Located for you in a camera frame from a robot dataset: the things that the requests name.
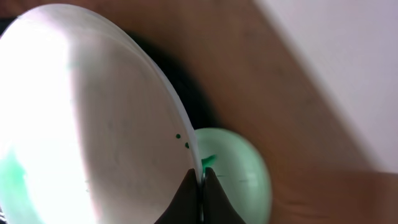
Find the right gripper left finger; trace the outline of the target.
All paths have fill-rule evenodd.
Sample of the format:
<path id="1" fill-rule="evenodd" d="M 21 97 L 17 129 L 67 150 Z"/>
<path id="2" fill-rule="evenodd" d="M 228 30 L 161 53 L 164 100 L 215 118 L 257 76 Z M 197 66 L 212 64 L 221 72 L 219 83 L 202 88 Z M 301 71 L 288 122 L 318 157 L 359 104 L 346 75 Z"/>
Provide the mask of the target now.
<path id="1" fill-rule="evenodd" d="M 197 224 L 200 222 L 200 191 L 194 169 L 189 169 L 171 203 L 155 224 Z"/>

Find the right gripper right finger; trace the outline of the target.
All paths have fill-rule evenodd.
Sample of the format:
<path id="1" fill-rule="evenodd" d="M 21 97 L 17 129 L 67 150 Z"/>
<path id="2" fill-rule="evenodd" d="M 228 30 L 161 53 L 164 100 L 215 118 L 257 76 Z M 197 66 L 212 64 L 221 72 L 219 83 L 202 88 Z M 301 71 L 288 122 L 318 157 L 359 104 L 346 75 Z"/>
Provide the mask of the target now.
<path id="1" fill-rule="evenodd" d="M 205 169 L 203 219 L 204 224 L 246 224 L 229 202 L 211 167 Z"/>

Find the pale green plate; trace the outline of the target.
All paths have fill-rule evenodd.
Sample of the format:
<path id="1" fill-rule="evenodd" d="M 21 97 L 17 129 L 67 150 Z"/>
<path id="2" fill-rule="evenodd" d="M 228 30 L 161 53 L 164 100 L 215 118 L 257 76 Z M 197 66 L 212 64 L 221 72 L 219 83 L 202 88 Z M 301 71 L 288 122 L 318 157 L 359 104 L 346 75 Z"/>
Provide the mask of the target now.
<path id="1" fill-rule="evenodd" d="M 221 128 L 195 130 L 202 167 L 215 172 L 229 202 L 247 224 L 269 222 L 271 178 L 257 149 L 241 135 Z"/>

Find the white plate with green smear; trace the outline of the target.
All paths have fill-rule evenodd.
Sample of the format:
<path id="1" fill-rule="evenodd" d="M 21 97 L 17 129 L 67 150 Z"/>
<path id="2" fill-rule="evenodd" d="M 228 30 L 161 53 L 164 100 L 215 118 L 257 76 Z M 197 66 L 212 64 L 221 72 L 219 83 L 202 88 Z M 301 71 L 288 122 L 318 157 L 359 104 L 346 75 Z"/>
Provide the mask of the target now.
<path id="1" fill-rule="evenodd" d="M 158 65 L 88 9 L 47 4 L 1 36 L 1 208 L 9 223 L 154 223 L 188 170 L 187 112 Z"/>

